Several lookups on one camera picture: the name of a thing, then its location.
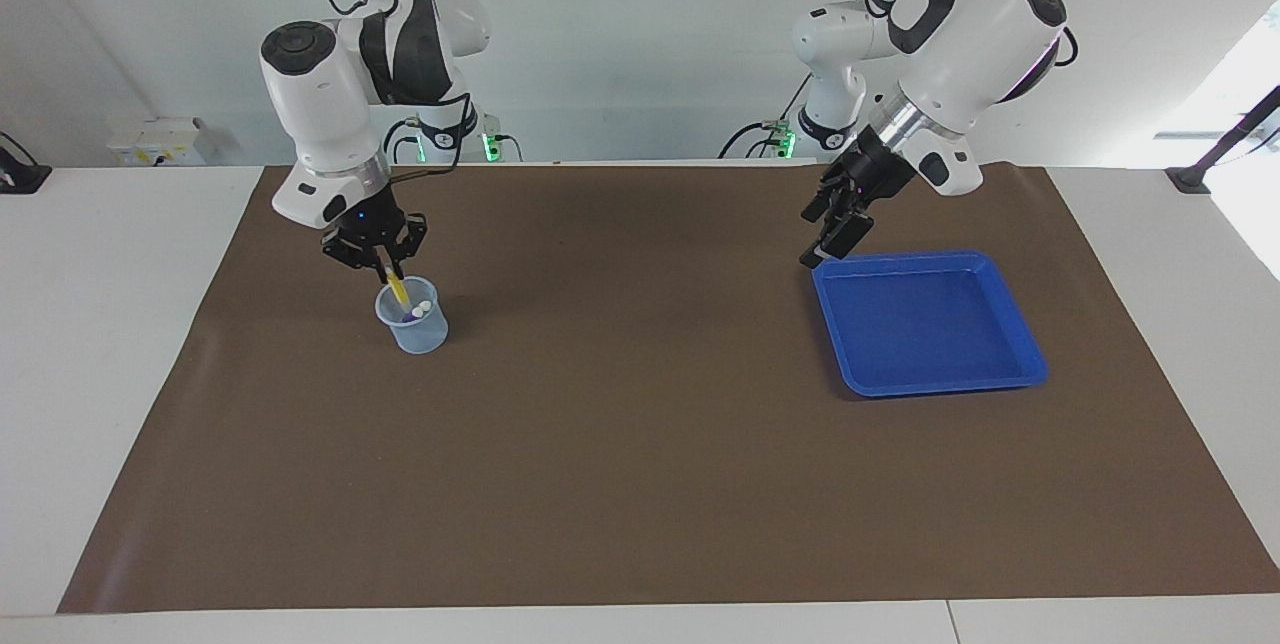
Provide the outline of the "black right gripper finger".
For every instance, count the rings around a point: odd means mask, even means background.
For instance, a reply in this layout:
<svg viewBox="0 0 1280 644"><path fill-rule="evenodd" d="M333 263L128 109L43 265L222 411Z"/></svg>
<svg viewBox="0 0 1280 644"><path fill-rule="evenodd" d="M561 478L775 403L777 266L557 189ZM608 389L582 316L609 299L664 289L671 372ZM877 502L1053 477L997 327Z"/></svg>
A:
<svg viewBox="0 0 1280 644"><path fill-rule="evenodd" d="M380 283L389 280L379 245L366 237L352 234L351 230L339 228L325 230L321 252L348 269L375 271Z"/></svg>
<svg viewBox="0 0 1280 644"><path fill-rule="evenodd" d="M389 268L397 278L404 278L403 265L417 255L428 230L428 219L424 214L403 216L403 223L389 239Z"/></svg>

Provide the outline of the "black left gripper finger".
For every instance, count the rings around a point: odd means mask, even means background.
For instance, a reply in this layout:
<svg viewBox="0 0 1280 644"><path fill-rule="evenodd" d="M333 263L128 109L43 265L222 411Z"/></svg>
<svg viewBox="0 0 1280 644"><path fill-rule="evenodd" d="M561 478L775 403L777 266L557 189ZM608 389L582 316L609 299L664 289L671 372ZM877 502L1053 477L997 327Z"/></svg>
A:
<svg viewBox="0 0 1280 644"><path fill-rule="evenodd" d="M803 219L808 223L819 223L823 216L829 216L832 210L836 211L836 216L842 202L849 193L846 184L829 184L829 187L820 187L817 193L810 198L810 202L803 210Z"/></svg>
<svg viewBox="0 0 1280 644"><path fill-rule="evenodd" d="M858 207L827 213L820 233L804 248L799 262L806 269L817 269L827 260L844 260L872 230L872 216Z"/></svg>

